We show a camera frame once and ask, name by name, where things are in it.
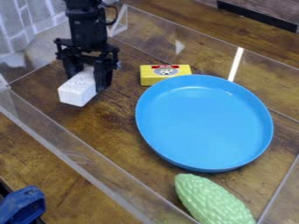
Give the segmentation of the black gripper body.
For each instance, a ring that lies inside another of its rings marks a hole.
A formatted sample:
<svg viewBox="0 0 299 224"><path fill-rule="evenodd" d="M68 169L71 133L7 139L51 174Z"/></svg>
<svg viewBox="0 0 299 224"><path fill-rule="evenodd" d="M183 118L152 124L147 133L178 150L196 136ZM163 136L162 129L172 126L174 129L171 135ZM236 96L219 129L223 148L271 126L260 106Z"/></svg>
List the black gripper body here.
<svg viewBox="0 0 299 224"><path fill-rule="evenodd" d="M58 59L66 66L82 66L94 60L83 53L100 52L100 58L112 54L112 62L118 63L119 48L108 43L107 30L118 18L107 21L104 7L70 8L66 14L70 20L71 39L55 39Z"/></svg>

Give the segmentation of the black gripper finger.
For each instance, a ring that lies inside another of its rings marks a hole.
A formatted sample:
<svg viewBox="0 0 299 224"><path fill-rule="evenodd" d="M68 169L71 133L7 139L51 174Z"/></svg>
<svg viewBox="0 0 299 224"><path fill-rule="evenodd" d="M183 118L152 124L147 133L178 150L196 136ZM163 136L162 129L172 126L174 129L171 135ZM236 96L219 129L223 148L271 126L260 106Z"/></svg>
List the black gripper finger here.
<svg viewBox="0 0 299 224"><path fill-rule="evenodd" d="M98 59L94 63L94 78L96 92L103 92L112 83L114 71L120 68L120 61L112 59Z"/></svg>
<svg viewBox="0 0 299 224"><path fill-rule="evenodd" d="M76 75L84 68L83 60L80 56L67 56L63 58L63 67L67 77L71 78Z"/></svg>

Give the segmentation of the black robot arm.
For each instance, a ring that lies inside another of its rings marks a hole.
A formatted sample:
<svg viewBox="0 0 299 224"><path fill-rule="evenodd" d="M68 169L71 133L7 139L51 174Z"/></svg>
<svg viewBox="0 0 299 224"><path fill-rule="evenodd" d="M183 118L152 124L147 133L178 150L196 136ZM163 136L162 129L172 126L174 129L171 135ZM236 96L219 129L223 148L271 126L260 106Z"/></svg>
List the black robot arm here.
<svg viewBox="0 0 299 224"><path fill-rule="evenodd" d="M83 71L84 65L94 66L96 92L112 83L112 74L119 69L120 49L108 43L108 26L118 21L107 21L106 8L118 13L118 8L102 0L63 0L67 5L71 38L56 38L56 59L62 61L68 78Z"/></svg>

